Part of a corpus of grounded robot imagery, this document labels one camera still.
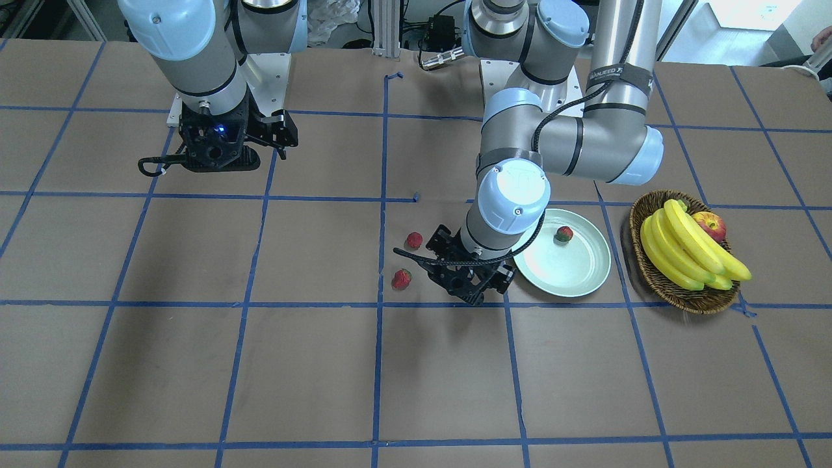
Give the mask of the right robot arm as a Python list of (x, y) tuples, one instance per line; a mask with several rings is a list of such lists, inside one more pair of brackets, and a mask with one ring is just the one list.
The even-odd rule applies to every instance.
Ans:
[(306, 1), (120, 1), (127, 27), (181, 101), (173, 154), (142, 158), (138, 169), (160, 177), (170, 166), (191, 172), (253, 171), (254, 145), (280, 159), (299, 144), (283, 106), (289, 71), (259, 65), (308, 44)]

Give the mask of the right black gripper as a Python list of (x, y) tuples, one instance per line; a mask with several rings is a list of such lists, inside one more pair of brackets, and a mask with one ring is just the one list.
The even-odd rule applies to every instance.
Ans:
[(237, 107), (221, 115), (196, 112), (182, 107), (178, 133), (185, 145), (182, 166), (191, 172), (255, 171), (261, 165), (256, 151), (246, 141), (276, 149), (286, 161), (285, 148), (299, 145), (299, 130), (288, 110), (270, 115), (250, 110), (247, 91)]

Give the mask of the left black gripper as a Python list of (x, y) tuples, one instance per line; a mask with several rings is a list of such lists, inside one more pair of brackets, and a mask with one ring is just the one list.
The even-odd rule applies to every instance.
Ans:
[[(426, 243), (426, 249), (434, 252), (438, 261), (473, 261), (475, 254), (463, 249), (460, 234), (451, 232), (440, 224)], [(515, 279), (517, 269), (507, 261), (478, 266), (426, 264), (431, 281), (439, 284), (451, 296), (458, 297), (471, 306), (481, 306), (486, 291), (507, 293)]]

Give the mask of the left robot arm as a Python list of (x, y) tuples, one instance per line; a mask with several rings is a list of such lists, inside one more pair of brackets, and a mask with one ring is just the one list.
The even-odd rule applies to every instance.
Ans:
[(428, 279), (467, 304), (505, 293), (507, 260), (543, 226), (549, 175), (642, 185), (662, 162), (647, 125), (660, 1), (601, 1), (585, 94), (568, 103), (546, 91), (567, 83), (590, 34), (573, 1), (467, 1), (461, 46), (478, 59), (517, 64), (489, 98), (476, 158), (476, 194), (457, 232), (439, 226), (419, 261)]

